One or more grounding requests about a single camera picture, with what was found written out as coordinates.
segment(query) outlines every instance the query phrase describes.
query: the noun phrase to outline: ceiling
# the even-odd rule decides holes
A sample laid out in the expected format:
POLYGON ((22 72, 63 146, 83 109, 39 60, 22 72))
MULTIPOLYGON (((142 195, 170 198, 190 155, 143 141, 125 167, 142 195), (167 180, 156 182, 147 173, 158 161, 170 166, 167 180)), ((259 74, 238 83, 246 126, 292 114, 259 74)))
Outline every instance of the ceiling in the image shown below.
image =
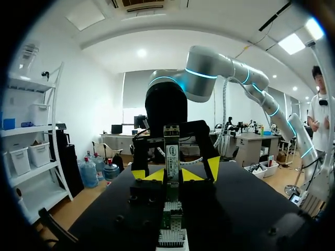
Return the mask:
MULTIPOLYGON (((223 36, 190 30, 150 30, 130 33, 92 45, 84 52, 113 73, 157 69, 184 69, 191 46, 211 47, 218 53, 235 56, 246 43, 223 36), (147 55, 139 57, 138 51, 147 55)), ((312 92, 303 81, 277 59, 259 48, 250 48, 239 57, 246 64, 261 69, 270 79, 270 87, 305 100, 312 92)))
POLYGON ((285 93, 305 101, 305 96, 310 97, 316 92, 311 76, 316 60, 308 48, 289 55, 277 43, 293 32, 303 43, 311 40, 304 27, 308 15, 290 6, 272 24, 259 31, 287 2, 165 0, 163 9, 127 13, 122 8, 114 9, 110 0, 58 0, 47 15, 53 24, 111 72, 182 68, 182 62, 185 63, 182 59, 186 58, 188 48, 195 44, 211 46, 234 57, 243 47, 258 42, 268 32, 261 42, 247 49, 238 59, 264 71, 272 80, 273 88, 285 90, 285 93), (74 13, 82 13, 75 15, 77 21, 85 23, 80 29, 67 18, 74 13), (88 22, 88 19, 100 21, 88 22), (147 48, 145 59, 136 58, 137 47, 147 48), (292 91, 293 86, 299 88, 297 92, 292 91))

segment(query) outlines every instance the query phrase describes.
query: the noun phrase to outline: white robotic arm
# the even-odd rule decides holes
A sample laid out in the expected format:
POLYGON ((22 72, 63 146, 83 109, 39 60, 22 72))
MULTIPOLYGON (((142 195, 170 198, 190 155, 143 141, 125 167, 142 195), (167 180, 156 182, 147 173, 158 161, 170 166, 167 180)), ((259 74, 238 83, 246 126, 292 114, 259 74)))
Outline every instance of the white robotic arm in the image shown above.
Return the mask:
POLYGON ((272 117, 272 121, 278 126, 286 141, 294 136, 297 137, 298 151, 306 167, 303 189, 308 188, 314 196, 327 201, 329 190, 319 189, 311 182, 320 172, 317 151, 298 115, 294 113, 286 120, 279 104, 264 91, 269 85, 269 79, 263 72, 209 48, 193 46, 189 50, 185 70, 155 71, 151 75, 149 88, 160 82, 174 81, 181 86, 189 100, 206 102, 210 99, 218 75, 225 78, 232 77, 232 82, 240 83, 245 94, 272 117))

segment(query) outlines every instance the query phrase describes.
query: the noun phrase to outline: yellow tape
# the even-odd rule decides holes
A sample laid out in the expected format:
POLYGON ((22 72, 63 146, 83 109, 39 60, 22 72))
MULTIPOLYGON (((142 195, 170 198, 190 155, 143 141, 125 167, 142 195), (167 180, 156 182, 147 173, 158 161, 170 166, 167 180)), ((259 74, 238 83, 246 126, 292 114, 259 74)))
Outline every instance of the yellow tape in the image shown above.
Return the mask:
POLYGON ((218 173, 219 173, 220 156, 209 158, 208 164, 209 164, 211 174, 213 175, 214 181, 216 181, 218 178, 218 173))
POLYGON ((146 177, 146 171, 145 170, 134 170, 131 171, 134 175, 135 179, 144 179, 146 177))
POLYGON ((157 172, 154 172, 153 174, 149 175, 148 177, 144 178, 143 180, 153 180, 153 179, 163 182, 164 168, 160 169, 157 172))
POLYGON ((204 180, 201 177, 191 173, 189 170, 182 168, 183 180, 190 181, 190 180, 204 180))

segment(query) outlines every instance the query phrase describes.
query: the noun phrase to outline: blue bin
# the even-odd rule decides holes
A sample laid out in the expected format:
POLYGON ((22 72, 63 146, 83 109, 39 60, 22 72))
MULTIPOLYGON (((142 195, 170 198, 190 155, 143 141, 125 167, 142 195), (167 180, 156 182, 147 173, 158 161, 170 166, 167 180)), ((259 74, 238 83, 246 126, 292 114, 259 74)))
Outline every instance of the blue bin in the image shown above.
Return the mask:
POLYGON ((10 130, 15 128, 15 119, 4 119, 4 130, 10 130))

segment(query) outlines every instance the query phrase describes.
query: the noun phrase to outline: white cable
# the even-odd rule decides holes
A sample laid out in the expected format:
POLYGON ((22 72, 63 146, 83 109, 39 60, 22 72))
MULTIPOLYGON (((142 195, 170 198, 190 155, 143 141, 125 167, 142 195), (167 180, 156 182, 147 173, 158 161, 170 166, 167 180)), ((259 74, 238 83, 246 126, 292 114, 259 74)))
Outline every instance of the white cable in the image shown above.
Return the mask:
MULTIPOLYGON (((219 142, 222 140, 222 136, 224 134, 224 130, 225 130, 225 124, 226 124, 226 90, 227 90, 227 85, 228 85, 228 82, 230 80, 235 80, 240 86, 242 86, 242 88, 244 89, 245 92, 247 92, 249 95, 250 95, 250 98, 253 99, 256 103, 258 103, 258 100, 246 89, 246 87, 235 77, 227 77, 226 80, 225 80, 225 83, 224 83, 224 88, 223 88, 223 92, 222 92, 222 96, 223 96, 223 106, 224 106, 224 117, 223 117, 223 122, 222 122, 222 128, 221 128, 221 131, 220 131, 220 134, 217 138, 217 140, 215 141, 214 143, 214 148, 217 147, 217 145, 219 144, 219 142)), ((269 122, 269 118, 267 117, 266 113, 265 113, 265 110, 263 109, 263 112, 265 114, 265 117, 266 117, 266 120, 270 126, 270 130, 272 131, 272 128, 271 128, 271 124, 269 122)), ((165 157, 165 153, 162 151, 162 149, 160 147, 157 147, 157 150, 160 152, 160 154, 165 157)), ((190 161, 190 162, 180 162, 180 165, 193 165, 193 164, 196 164, 200 161, 202 161, 203 158, 200 157, 199 159, 196 159, 195 161, 190 161)))
MULTIPOLYGON (((227 77, 226 80, 225 80, 225 83, 224 83, 224 88, 223 88, 223 91, 222 91, 222 97, 223 97, 223 112, 224 112, 224 117, 223 117, 223 122, 222 122, 222 128, 221 128, 221 131, 220 131, 220 134, 217 138, 217 140, 215 141, 214 143, 214 148, 216 148, 219 144, 219 142, 221 141, 221 138, 224 134, 224 130, 225 130, 225 124, 226 124, 226 90, 227 90, 227 85, 228 85, 228 82, 233 79, 233 77, 227 77)), ((159 153, 165 157, 165 153, 162 151, 162 149, 160 147, 157 147, 157 150, 159 151, 159 153)), ((200 157, 199 159, 196 159, 195 161, 190 161, 190 162, 183 162, 181 161, 180 162, 180 165, 193 165, 193 164, 196 164, 200 161, 203 161, 203 158, 200 157)))

